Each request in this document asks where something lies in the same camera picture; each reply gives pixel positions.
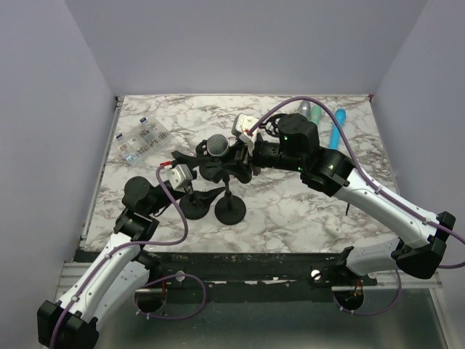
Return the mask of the black round-base clip stand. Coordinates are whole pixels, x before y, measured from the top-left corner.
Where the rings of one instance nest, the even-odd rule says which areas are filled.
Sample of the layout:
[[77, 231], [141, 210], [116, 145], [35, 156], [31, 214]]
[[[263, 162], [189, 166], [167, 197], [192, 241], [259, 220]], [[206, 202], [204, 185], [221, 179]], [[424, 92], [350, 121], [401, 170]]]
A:
[[179, 206], [188, 220], [199, 220], [205, 217], [210, 205], [205, 203], [206, 194], [196, 191], [193, 194], [186, 194], [179, 200]]

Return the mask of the black microphone silver grille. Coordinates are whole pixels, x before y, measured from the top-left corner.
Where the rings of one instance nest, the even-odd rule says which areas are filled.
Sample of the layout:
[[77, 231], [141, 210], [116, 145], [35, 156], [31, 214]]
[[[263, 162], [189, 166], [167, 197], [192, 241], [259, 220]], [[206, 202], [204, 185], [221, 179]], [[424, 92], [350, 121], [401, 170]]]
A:
[[221, 134], [212, 135], [206, 140], [206, 150], [210, 156], [223, 157], [230, 150], [229, 139]]

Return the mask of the black round-base mic stand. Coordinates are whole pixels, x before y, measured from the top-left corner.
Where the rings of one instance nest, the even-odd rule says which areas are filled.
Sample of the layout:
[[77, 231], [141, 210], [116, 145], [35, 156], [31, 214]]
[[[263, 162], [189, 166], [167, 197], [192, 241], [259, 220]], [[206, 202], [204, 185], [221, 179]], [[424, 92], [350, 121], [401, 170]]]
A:
[[230, 178], [235, 176], [235, 172], [219, 159], [208, 159], [199, 169], [203, 179], [214, 183], [222, 181], [225, 184], [225, 194], [214, 208], [218, 221], [224, 225], [236, 225], [241, 222], [246, 215], [246, 205], [230, 190]]

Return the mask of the grey microphone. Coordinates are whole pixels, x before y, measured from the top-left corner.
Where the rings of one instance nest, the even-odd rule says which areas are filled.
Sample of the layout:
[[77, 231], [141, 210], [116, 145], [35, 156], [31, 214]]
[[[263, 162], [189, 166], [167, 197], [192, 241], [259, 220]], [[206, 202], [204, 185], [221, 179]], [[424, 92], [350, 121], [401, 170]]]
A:
[[312, 109], [312, 106], [311, 106], [310, 101], [303, 100], [301, 101], [299, 105], [298, 113], [303, 115], [305, 118], [308, 118], [311, 114], [311, 109]]

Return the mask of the teal microphone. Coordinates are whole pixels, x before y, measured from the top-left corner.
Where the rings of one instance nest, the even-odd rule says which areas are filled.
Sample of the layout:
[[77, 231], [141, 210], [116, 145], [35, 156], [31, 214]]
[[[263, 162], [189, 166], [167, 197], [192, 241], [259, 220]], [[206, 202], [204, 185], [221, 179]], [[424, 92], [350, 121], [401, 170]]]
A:
[[310, 110], [310, 121], [318, 125], [320, 123], [320, 120], [322, 118], [322, 109], [319, 105], [313, 105], [311, 110]]

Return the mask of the blue microphone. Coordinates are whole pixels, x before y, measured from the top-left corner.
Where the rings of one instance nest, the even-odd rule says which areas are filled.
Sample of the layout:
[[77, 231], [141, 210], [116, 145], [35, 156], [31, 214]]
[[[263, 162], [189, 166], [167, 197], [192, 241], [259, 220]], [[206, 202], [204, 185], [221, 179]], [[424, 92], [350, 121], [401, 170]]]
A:
[[[345, 119], [347, 117], [346, 111], [344, 109], [342, 109], [342, 108], [337, 109], [334, 116], [335, 116], [337, 122], [339, 123], [339, 126], [342, 127], [344, 125]], [[333, 129], [331, 131], [331, 137], [330, 137], [330, 141], [329, 141], [329, 144], [328, 144], [328, 148], [332, 149], [332, 150], [337, 150], [338, 147], [339, 147], [340, 139], [341, 139], [341, 133], [340, 133], [338, 127], [334, 124]]]

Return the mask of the black round-base shock mount stand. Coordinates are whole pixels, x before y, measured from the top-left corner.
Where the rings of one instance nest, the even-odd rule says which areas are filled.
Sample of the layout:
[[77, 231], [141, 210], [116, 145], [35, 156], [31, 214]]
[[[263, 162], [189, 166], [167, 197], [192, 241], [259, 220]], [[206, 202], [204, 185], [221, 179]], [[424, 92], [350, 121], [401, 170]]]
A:
[[207, 140], [202, 140], [195, 147], [195, 153], [198, 158], [208, 158], [210, 155], [207, 151]]

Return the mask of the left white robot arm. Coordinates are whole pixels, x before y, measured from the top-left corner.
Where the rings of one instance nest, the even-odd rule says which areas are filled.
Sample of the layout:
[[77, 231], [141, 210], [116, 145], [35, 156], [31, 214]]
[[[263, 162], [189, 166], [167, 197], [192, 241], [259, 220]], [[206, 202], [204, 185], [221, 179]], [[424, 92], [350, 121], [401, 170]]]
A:
[[[187, 239], [186, 211], [179, 200], [193, 192], [196, 168], [210, 156], [187, 156], [175, 151], [171, 161], [155, 171], [158, 185], [136, 176], [124, 186], [124, 210], [103, 250], [79, 280], [55, 302], [37, 311], [39, 343], [47, 348], [94, 348], [105, 318], [141, 286], [155, 286], [161, 269], [153, 264], [145, 246], [176, 246]], [[155, 215], [173, 206], [183, 234], [171, 241], [153, 241], [159, 225]]]

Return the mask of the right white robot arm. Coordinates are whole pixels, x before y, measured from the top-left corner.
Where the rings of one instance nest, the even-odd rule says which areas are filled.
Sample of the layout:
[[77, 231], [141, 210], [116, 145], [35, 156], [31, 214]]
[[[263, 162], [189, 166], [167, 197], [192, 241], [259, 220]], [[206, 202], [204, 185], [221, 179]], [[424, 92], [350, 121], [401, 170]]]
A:
[[346, 248], [334, 267], [339, 283], [349, 285], [360, 276], [395, 269], [419, 279], [433, 276], [447, 247], [453, 215], [412, 204], [358, 169], [348, 156], [320, 146], [317, 126], [298, 113], [280, 115], [276, 143], [263, 140], [252, 129], [256, 123], [241, 113], [232, 125], [238, 146], [233, 158], [245, 169], [247, 180], [261, 168], [298, 172], [309, 188], [357, 207], [396, 235], [384, 243]]

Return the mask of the clear plastic screw box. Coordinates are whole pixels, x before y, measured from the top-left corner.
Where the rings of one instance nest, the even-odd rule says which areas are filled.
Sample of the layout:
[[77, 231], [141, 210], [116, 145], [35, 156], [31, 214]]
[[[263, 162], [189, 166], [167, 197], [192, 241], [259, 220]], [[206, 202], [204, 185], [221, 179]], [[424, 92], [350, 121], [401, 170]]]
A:
[[113, 148], [133, 167], [170, 143], [171, 133], [165, 126], [154, 117], [142, 117], [138, 125], [115, 136]]

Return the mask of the small white plastic piece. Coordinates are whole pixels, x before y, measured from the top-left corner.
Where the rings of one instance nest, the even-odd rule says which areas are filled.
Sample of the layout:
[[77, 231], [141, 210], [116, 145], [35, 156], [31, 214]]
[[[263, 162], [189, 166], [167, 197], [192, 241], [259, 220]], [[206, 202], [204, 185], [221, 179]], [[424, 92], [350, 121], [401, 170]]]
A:
[[324, 224], [325, 232], [337, 238], [341, 234], [341, 226], [337, 217], [328, 217]]

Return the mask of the black tripod shock mount stand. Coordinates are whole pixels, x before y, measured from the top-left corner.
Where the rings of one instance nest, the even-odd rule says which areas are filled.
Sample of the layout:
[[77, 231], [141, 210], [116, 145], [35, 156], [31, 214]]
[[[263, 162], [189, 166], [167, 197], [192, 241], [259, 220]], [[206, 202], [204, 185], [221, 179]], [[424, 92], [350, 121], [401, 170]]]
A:
[[259, 126], [259, 129], [264, 130], [271, 137], [279, 137], [278, 122], [281, 117], [281, 114], [270, 116]]

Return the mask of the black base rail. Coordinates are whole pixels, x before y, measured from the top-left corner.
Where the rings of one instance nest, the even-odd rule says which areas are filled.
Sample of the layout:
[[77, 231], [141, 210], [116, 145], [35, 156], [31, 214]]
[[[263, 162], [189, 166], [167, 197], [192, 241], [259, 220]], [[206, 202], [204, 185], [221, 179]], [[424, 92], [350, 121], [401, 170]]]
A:
[[140, 252], [134, 261], [155, 284], [134, 293], [143, 302], [330, 302], [332, 289], [375, 286], [343, 265], [342, 253]]

